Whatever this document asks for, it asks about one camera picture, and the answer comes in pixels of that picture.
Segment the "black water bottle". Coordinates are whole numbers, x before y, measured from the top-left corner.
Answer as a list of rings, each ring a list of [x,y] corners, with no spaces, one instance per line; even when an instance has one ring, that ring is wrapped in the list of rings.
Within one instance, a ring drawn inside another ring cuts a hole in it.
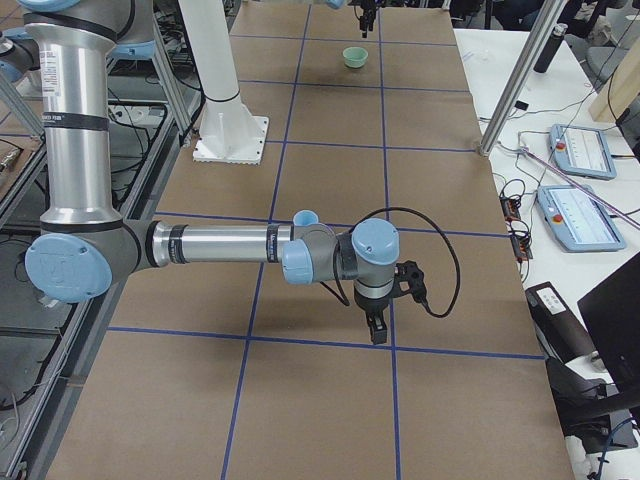
[[[546,73],[552,60],[554,59],[562,41],[564,40],[567,32],[568,25],[565,23],[556,24],[549,38],[544,45],[539,58],[534,64],[533,71],[536,73]]]

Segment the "aluminium frame post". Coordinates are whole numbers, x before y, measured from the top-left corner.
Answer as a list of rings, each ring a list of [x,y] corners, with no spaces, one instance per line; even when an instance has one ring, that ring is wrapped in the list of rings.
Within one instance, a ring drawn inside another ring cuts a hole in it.
[[[477,151],[481,156],[488,157],[496,145],[510,112],[524,88],[529,73],[533,69],[534,63],[538,60],[565,4],[566,1],[560,0],[546,0],[543,3],[477,147]]]

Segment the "blue teach pendant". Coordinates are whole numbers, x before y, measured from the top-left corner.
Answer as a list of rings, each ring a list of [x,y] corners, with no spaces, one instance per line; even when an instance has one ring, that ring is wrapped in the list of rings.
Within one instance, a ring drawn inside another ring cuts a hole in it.
[[[626,242],[603,206],[570,185],[541,186],[538,208],[552,236],[568,252],[615,252]]]
[[[552,159],[564,173],[613,180],[616,167],[602,130],[554,124],[549,131]]]

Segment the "green plastic bowl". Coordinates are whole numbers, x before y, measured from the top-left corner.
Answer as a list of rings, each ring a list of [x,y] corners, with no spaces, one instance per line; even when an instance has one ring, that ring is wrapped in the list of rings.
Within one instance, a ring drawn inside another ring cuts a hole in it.
[[[342,58],[347,68],[360,69],[366,65],[369,52],[363,47],[349,46],[342,51]]]

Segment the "orange circuit board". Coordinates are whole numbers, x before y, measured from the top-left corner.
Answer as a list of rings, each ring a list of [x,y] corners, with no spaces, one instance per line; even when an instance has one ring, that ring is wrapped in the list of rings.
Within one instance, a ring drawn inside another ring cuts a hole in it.
[[[504,214],[504,218],[506,222],[521,220],[521,215],[519,210],[520,204],[521,202],[515,198],[510,198],[510,197],[500,198],[500,205],[501,205],[501,209]]]

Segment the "black monitor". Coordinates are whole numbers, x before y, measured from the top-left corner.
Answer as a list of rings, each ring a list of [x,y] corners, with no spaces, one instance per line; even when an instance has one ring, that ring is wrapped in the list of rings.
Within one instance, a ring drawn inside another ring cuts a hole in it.
[[[639,255],[578,301],[606,369],[620,391],[639,386]]]

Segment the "metal rod stand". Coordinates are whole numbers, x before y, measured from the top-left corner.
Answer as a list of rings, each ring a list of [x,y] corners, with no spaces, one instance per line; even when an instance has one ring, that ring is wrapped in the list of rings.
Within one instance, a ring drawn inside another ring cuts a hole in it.
[[[556,176],[558,176],[559,178],[564,180],[567,184],[569,184],[569,185],[575,187],[576,189],[578,189],[579,191],[583,192],[588,198],[590,198],[591,200],[595,201],[599,205],[603,206],[605,209],[611,211],[614,215],[616,215],[618,218],[622,219],[627,224],[631,225],[636,230],[640,229],[640,223],[637,220],[633,219],[630,215],[625,214],[623,211],[621,211],[620,209],[616,208],[614,205],[612,205],[611,203],[607,202],[606,200],[604,200],[603,198],[601,198],[597,194],[595,194],[592,191],[588,190],[585,186],[582,186],[577,181],[571,179],[567,174],[563,173],[556,166],[550,164],[548,161],[545,161],[545,160],[539,158],[538,156],[533,154],[531,151],[529,151],[525,147],[521,147],[519,149],[519,152],[522,155],[524,155],[524,156],[528,157],[529,159],[531,159],[532,161],[538,163],[543,168],[551,171]]]

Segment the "light blue plastic cup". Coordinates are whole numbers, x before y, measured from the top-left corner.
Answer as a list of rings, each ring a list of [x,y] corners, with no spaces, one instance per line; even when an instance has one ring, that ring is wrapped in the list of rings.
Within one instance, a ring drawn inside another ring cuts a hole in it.
[[[307,227],[319,223],[319,216],[312,210],[300,210],[292,218],[296,227]]]

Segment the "lower blue teach pendant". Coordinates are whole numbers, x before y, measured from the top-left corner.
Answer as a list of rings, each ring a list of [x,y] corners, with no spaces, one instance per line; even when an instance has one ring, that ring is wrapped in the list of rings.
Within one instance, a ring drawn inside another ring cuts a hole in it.
[[[538,208],[552,236],[568,252],[615,252],[626,242],[603,206],[570,185],[541,186]]]

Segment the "upper blue teach pendant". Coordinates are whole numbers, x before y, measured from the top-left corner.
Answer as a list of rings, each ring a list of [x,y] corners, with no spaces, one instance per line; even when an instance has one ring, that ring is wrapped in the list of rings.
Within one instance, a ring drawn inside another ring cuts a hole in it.
[[[602,130],[554,124],[549,131],[552,159],[564,173],[613,180],[616,167]]]

